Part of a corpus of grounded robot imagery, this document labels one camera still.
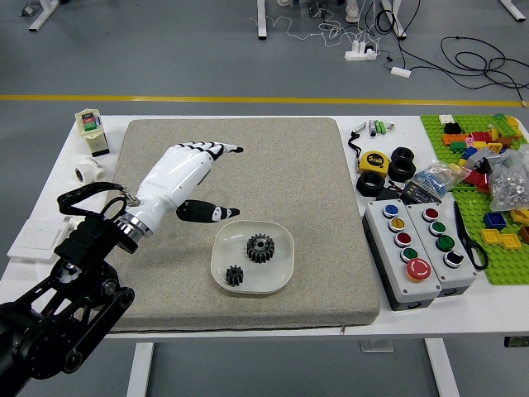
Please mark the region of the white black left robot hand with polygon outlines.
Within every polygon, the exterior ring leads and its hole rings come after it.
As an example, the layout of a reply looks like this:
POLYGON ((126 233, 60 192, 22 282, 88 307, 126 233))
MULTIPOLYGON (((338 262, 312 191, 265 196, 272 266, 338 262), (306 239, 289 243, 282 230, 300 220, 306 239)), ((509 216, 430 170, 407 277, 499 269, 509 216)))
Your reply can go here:
POLYGON ((190 141, 171 146, 140 183, 139 203, 127 206, 121 220, 140 237, 159 228, 163 217, 187 202, 221 155, 244 149, 215 141, 190 141))

